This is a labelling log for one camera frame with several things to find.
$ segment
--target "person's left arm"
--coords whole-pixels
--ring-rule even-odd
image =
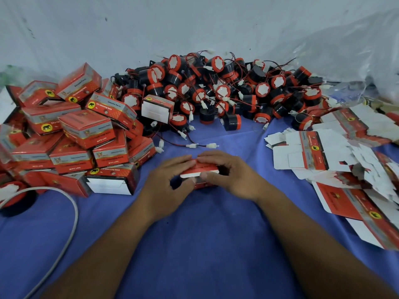
[[[195,163],[190,155],[181,156],[153,170],[136,201],[41,298],[113,298],[144,233],[152,223],[172,214],[194,189],[192,179],[176,190],[172,190],[170,180]]]

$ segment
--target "gray cable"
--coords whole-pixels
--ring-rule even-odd
[[[54,264],[52,265],[52,267],[48,270],[48,272],[46,273],[46,275],[44,275],[44,277],[42,278],[42,280],[40,280],[39,283],[36,284],[36,286],[32,289],[32,291],[30,291],[23,299],[29,299],[29,298],[43,285],[43,283],[47,280],[47,278],[52,274],[52,272],[54,271],[54,269],[57,267],[59,261],[61,260],[62,256],[64,256],[65,251],[67,250],[69,244],[71,243],[71,240],[72,240],[72,238],[73,238],[73,235],[75,235],[76,226],[77,226],[77,220],[78,220],[78,217],[79,217],[79,212],[78,212],[78,210],[77,210],[77,205],[76,205],[75,201],[73,200],[73,198],[72,198],[67,192],[62,191],[62,190],[60,190],[60,189],[58,189],[58,188],[50,187],[50,186],[35,186],[35,187],[33,187],[33,188],[27,188],[27,189],[23,189],[23,190],[21,190],[21,191],[18,191],[18,192],[16,192],[16,193],[14,193],[12,197],[7,198],[7,199],[4,200],[2,203],[0,203],[0,209],[1,209],[10,199],[12,199],[13,197],[15,197],[15,196],[17,196],[17,195],[19,195],[19,194],[21,194],[21,193],[24,193],[24,192],[27,192],[27,191],[31,191],[31,190],[42,190],[42,189],[45,189],[45,190],[54,190],[54,191],[60,192],[61,194],[64,194],[64,195],[72,202],[73,208],[74,208],[74,210],[75,210],[75,220],[73,221],[73,227],[72,227],[71,234],[69,235],[69,238],[68,238],[66,244],[64,245],[64,247],[62,248],[61,253],[58,255],[56,261],[54,262]]]

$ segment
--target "transparent plastic wrap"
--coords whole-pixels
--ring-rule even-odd
[[[290,65],[333,82],[373,83],[383,100],[399,104],[399,9],[277,45],[262,58],[295,57]]]

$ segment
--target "person's right arm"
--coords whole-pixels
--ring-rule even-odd
[[[203,180],[252,200],[262,209],[307,297],[399,298],[380,277],[241,158],[212,150],[198,155],[197,160],[223,165],[229,170],[228,176],[201,173]]]

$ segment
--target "person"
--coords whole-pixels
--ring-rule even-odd
[[[211,150],[198,155],[197,160],[222,165],[229,171],[225,176],[201,173],[201,179],[260,207],[308,298],[375,299],[375,294],[378,298],[398,298],[391,287],[241,158]],[[146,230],[172,214],[194,188],[194,180],[187,179],[173,190],[170,180],[195,163],[190,155],[180,156],[153,170],[134,203],[41,298],[113,298]]]

